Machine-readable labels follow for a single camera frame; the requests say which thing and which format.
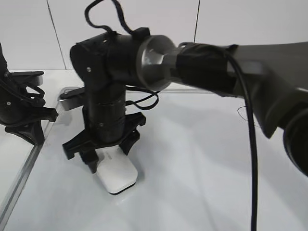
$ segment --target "white surface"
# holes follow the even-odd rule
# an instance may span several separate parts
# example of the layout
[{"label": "white surface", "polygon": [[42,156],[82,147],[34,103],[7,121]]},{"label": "white surface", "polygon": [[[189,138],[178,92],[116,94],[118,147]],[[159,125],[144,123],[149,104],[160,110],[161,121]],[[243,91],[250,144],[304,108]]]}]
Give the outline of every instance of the white surface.
[{"label": "white surface", "polygon": [[307,0],[201,0],[196,42],[214,45],[308,41]]},{"label": "white surface", "polygon": [[0,127],[0,215],[1,204],[6,200],[7,192],[16,180],[19,170],[24,165],[32,145],[23,139],[6,133]]},{"label": "white surface", "polygon": [[119,193],[136,182],[138,172],[119,146],[99,149],[96,153],[102,158],[96,174],[109,193]]},{"label": "white surface", "polygon": [[[61,113],[5,230],[249,230],[248,130],[236,111],[242,105],[213,94],[161,94],[144,112],[147,124],[128,155],[137,182],[117,196],[79,155],[67,161],[62,143],[83,122],[80,108]],[[282,131],[269,141],[257,128],[257,144],[258,229],[307,230],[308,179],[285,154]]]},{"label": "white surface", "polygon": [[9,69],[64,69],[46,0],[2,0],[0,31]]},{"label": "white surface", "polygon": [[[54,23],[68,69],[73,69],[69,52],[73,45],[98,34],[102,29],[90,27],[84,17],[85,8],[92,0],[49,0]],[[124,16],[132,29],[149,27],[153,35],[166,35],[177,45],[193,41],[198,11],[198,0],[121,0]],[[116,10],[110,0],[104,1],[90,11],[95,24],[108,25],[126,34],[118,21]]]}]

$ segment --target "gray robot arm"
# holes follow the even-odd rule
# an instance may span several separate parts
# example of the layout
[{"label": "gray robot arm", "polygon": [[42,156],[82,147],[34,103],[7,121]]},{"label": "gray robot arm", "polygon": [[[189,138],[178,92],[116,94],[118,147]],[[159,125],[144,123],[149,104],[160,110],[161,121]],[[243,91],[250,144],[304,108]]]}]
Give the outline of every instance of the gray robot arm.
[{"label": "gray robot arm", "polygon": [[[149,79],[149,83],[153,73],[159,73],[151,68],[158,61],[156,69],[160,68],[164,80],[211,90],[221,96],[243,96],[233,68],[208,49],[208,45],[183,43],[177,48],[170,45],[163,57],[155,59],[161,52],[160,43],[166,44],[167,38],[149,40],[153,41],[145,42],[146,56],[140,62],[142,77]],[[254,114],[264,135],[270,138],[277,127],[284,129],[288,156],[308,176],[308,42],[225,49],[244,72]]]}]

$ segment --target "white table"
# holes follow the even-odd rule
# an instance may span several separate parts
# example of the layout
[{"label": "white table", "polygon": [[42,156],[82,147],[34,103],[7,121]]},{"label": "white table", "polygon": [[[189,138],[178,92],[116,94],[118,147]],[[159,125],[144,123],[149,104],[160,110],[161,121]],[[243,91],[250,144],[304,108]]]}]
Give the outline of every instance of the white table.
[{"label": "white table", "polygon": [[[160,99],[144,113],[147,124],[129,154],[137,183],[117,196],[78,155],[67,161],[61,144],[83,129],[81,109],[60,113],[5,230],[249,230],[248,130],[237,114],[243,101],[191,93]],[[308,179],[286,156],[282,131],[267,140],[257,128],[257,144],[258,229],[307,230]]]},{"label": "white table", "polygon": [[[46,107],[54,108],[57,105],[59,92],[67,87],[81,87],[82,81],[74,70],[44,70],[43,85],[40,86],[45,92]],[[187,89],[188,87],[172,84],[172,89]],[[43,129],[48,121],[42,121]],[[6,133],[4,126],[0,127],[0,217],[2,211],[13,193],[17,181],[20,178],[21,169],[25,165],[33,145]]]}]

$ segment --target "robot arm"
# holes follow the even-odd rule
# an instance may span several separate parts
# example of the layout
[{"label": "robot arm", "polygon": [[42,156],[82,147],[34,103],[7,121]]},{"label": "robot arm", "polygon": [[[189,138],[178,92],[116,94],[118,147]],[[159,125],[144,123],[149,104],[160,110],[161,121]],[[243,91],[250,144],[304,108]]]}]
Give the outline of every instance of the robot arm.
[{"label": "robot arm", "polygon": [[[0,44],[0,124],[5,131],[31,144],[45,140],[41,120],[54,122],[58,116],[55,109],[43,107],[45,92],[38,85],[44,72],[10,73]],[[37,93],[27,92],[27,87]]]},{"label": "robot arm", "polygon": [[[211,47],[195,43],[176,47],[165,36],[151,36],[147,28],[139,28],[132,35],[104,33],[72,47],[73,67],[85,83],[82,104],[89,123],[89,136],[98,138],[103,146],[123,140],[127,127],[124,123],[126,85],[162,90],[176,82],[220,96],[242,97],[233,68]],[[284,129],[286,152],[308,175],[305,146],[308,137],[308,42],[232,45],[224,49],[233,55],[244,72],[254,113],[265,136],[270,138],[277,127]],[[73,92],[63,95],[63,100],[73,98]],[[80,144],[80,137],[64,145],[70,158],[80,151],[77,144]],[[82,152],[93,149],[95,145]]]}]

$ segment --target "wire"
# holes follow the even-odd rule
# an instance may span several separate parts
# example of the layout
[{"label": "wire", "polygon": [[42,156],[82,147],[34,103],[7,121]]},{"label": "wire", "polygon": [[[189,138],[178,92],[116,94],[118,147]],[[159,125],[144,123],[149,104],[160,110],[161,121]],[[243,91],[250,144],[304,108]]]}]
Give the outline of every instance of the wire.
[{"label": "wire", "polygon": [[239,114],[240,118],[242,118],[243,120],[245,120],[246,122],[248,122],[248,120],[247,120],[246,118],[244,118],[244,116],[242,116],[241,113],[240,113],[240,110],[241,110],[242,108],[246,108],[246,106],[239,107],[239,108],[237,109],[237,114]]},{"label": "wire", "polygon": [[[131,90],[131,91],[140,91],[140,92],[144,92],[144,93],[148,93],[150,94],[149,96],[141,99],[141,100],[137,100],[137,101],[132,101],[132,100],[128,100],[126,101],[126,106],[130,106],[130,105],[134,105],[136,106],[137,108],[141,109],[141,110],[151,110],[153,109],[154,107],[157,106],[158,102],[159,102],[159,97],[158,97],[158,93],[160,91],[151,91],[149,89],[145,89],[145,88],[139,88],[139,87],[128,87],[126,86],[126,90]],[[155,100],[155,102],[149,106],[140,106],[138,105],[138,103],[141,103],[143,101],[146,101],[150,98],[152,98],[153,96],[155,96],[157,99]]]},{"label": "wire", "polygon": [[235,74],[237,75],[244,95],[244,101],[247,112],[247,122],[249,130],[249,140],[250,140],[250,153],[251,153],[251,185],[252,185],[252,195],[251,195],[251,231],[257,231],[257,204],[258,204],[258,159],[257,159],[257,142],[256,142],[256,130],[253,115],[253,107],[251,102],[250,93],[247,87],[247,83],[244,79],[244,74],[233,56],[225,49],[217,46],[208,46],[209,49],[219,52],[224,56],[224,58],[231,64]]},{"label": "wire", "polygon": [[[101,26],[98,26],[98,25],[95,25],[92,23],[92,21],[90,20],[90,17],[89,17],[89,12],[90,10],[96,6],[97,4],[99,4],[100,2],[102,2],[104,0],[95,0],[94,2],[92,2],[89,6],[87,6],[87,8],[85,9],[85,18],[86,18],[86,21],[87,23],[93,27],[93,28],[101,28],[101,29],[104,29],[107,31],[107,33],[111,34],[113,31],[112,29],[109,27],[109,26],[105,26],[105,25],[101,25]],[[115,5],[115,9],[116,9],[116,12],[117,12],[117,16],[118,16],[118,19],[120,21],[120,24],[122,26],[122,28],[129,34],[132,34],[132,30],[129,28],[129,26],[127,25],[126,21],[125,21],[125,18],[124,18],[124,14],[123,14],[123,10],[122,10],[122,7],[121,7],[121,4],[117,1],[117,0],[111,0],[113,2],[113,4]]]},{"label": "wire", "polygon": [[32,88],[33,90],[35,90],[36,92],[38,92],[38,94],[35,93],[28,93],[27,91],[25,91],[25,94],[21,94],[19,92],[17,92],[14,88],[12,88],[11,86],[9,86],[1,77],[0,77],[0,85],[1,87],[3,87],[5,90],[7,90],[11,95],[24,100],[28,103],[30,103],[33,106],[43,106],[42,103],[45,102],[42,98],[45,95],[45,92],[37,87],[34,86],[30,83],[24,83],[24,84],[18,84],[16,83],[16,81],[14,82],[15,85],[19,85],[19,87],[23,88],[23,85],[26,85],[27,87]]}]

